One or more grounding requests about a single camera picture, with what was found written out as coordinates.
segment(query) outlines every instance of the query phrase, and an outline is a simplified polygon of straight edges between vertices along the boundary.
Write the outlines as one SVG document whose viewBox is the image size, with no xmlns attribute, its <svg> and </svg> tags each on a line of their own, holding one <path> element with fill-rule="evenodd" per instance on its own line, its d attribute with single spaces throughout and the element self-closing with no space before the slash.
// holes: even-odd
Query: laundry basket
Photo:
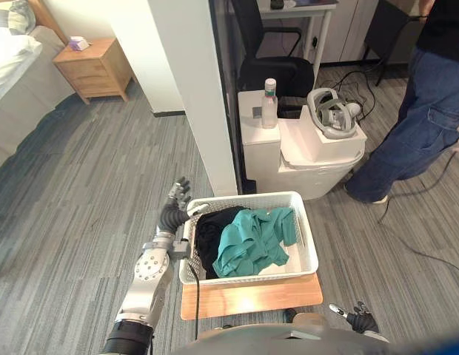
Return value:
<svg viewBox="0 0 459 355">
<path fill-rule="evenodd" d="M 276 267 L 274 264 L 261 271 L 259 275 L 244 277 L 225 277 L 205 280 L 205 270 L 201 266 L 200 258 L 195 250 L 195 227 L 198 217 L 192 217 L 185 223 L 184 238 L 190 242 L 191 258 L 180 262 L 179 277 L 183 284 L 195 283 L 195 278 L 188 267 L 191 263 L 195 269 L 200 284 L 215 285 L 223 283 L 248 283 L 263 280 L 275 280 L 286 277 L 297 277 L 305 274 L 313 274 L 318 268 L 317 252 L 312 239 L 309 221 L 306 217 L 304 202 L 297 192 L 275 192 L 269 194 L 211 197 L 193 200 L 188 209 L 208 203 L 205 213 L 219 211 L 228 207 L 243 206 L 248 209 L 274 209 L 277 207 L 290 207 L 294 211 L 294 224 L 297 243 L 290 247 L 284 247 L 289 255 L 287 267 Z"/>
</svg>

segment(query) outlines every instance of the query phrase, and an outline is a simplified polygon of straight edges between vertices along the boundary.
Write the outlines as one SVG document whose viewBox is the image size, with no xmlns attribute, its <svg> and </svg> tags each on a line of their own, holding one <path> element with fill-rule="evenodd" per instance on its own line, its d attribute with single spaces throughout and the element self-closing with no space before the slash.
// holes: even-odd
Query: blue jeans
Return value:
<svg viewBox="0 0 459 355">
<path fill-rule="evenodd" d="M 361 202 L 386 196 L 396 180 L 425 172 L 459 133 L 459 62 L 415 49 L 398 122 L 346 190 Z"/>
</svg>

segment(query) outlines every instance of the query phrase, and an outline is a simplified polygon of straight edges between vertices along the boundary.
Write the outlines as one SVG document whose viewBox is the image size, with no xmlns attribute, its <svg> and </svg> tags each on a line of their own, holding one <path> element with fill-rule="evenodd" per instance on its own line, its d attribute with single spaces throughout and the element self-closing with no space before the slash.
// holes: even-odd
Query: teal shirt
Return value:
<svg viewBox="0 0 459 355">
<path fill-rule="evenodd" d="M 257 275 L 275 263 L 284 265 L 289 256 L 280 246 L 296 242 L 291 208 L 245 209 L 221 233 L 218 258 L 213 268 L 219 277 Z"/>
</svg>

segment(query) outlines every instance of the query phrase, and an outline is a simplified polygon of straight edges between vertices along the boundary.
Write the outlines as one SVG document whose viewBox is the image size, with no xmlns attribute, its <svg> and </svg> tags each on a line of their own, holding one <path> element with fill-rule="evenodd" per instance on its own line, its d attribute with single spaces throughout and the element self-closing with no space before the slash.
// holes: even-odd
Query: person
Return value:
<svg viewBox="0 0 459 355">
<path fill-rule="evenodd" d="M 427 19 L 398 122 L 345 184 L 360 202 L 386 202 L 396 180 L 425 172 L 451 146 L 459 151 L 459 0 L 420 0 L 419 8 Z"/>
</svg>

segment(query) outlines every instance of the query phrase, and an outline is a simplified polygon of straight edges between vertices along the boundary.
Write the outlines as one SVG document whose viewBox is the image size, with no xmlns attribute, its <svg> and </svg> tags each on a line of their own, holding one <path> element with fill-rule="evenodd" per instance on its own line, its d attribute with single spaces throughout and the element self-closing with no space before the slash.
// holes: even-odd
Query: plastic bottle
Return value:
<svg viewBox="0 0 459 355">
<path fill-rule="evenodd" d="M 268 78 L 264 83 L 262 98 L 262 128 L 277 126 L 277 96 L 275 96 L 275 79 Z"/>
</svg>

